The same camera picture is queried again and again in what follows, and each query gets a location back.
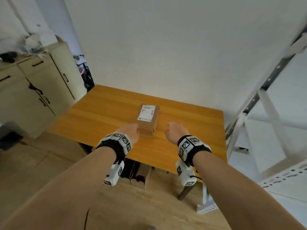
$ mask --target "cabinet handle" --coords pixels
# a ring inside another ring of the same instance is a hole
[[[66,81],[69,82],[69,80],[67,79],[65,73],[63,73],[63,76],[65,77]]]
[[[49,100],[48,100],[48,98],[46,96],[45,96],[45,99],[47,100],[48,104],[50,104],[50,102],[49,102]]]
[[[37,65],[39,65],[39,64],[42,64],[42,63],[44,63],[43,60],[42,60],[41,62],[38,62],[37,64],[33,64],[32,66],[35,67],[35,66],[37,66]]]
[[[30,83],[29,89],[38,90],[38,91],[40,92],[41,95],[44,95],[43,91],[41,91],[39,88],[36,88],[34,85],[32,85],[32,83]]]
[[[6,79],[8,79],[8,78],[10,78],[11,76],[10,75],[8,75],[8,76],[6,76],[5,78],[2,78],[1,80],[0,80],[0,82],[2,82],[2,81],[4,81],[4,80],[6,80]]]
[[[44,106],[46,106],[46,104],[44,103],[44,101],[41,98],[39,98],[39,100],[44,104]]]

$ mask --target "orange wooden tabletop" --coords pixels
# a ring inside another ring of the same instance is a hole
[[[214,155],[227,161],[222,111],[102,85],[95,85],[60,115],[48,131],[96,147],[104,136],[133,122],[141,103],[160,106],[157,129],[154,139],[140,137],[127,158],[176,174],[178,148],[164,135],[166,124],[174,121],[209,145]]]

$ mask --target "floor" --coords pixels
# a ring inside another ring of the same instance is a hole
[[[24,138],[8,151],[0,151],[0,224],[48,181],[82,159],[78,143],[43,133]],[[102,185],[91,207],[87,229],[230,229],[219,210],[196,213],[202,202],[199,183],[183,201],[176,196],[182,186],[175,174],[155,169],[147,190],[120,180],[114,187]]]

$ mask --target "person's left hand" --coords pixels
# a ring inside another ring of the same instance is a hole
[[[116,130],[120,133],[125,133],[130,138],[132,144],[135,144],[139,138],[140,134],[138,132],[138,124],[137,123],[128,123],[121,126],[119,129]]]

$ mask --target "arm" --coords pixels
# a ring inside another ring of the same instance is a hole
[[[138,141],[137,124],[117,130],[132,143]],[[87,211],[116,160],[110,147],[100,147],[49,182],[13,214],[3,229],[84,229]]]
[[[165,134],[175,145],[190,135],[173,122]],[[196,153],[193,164],[232,229],[306,230],[263,188],[210,152]]]

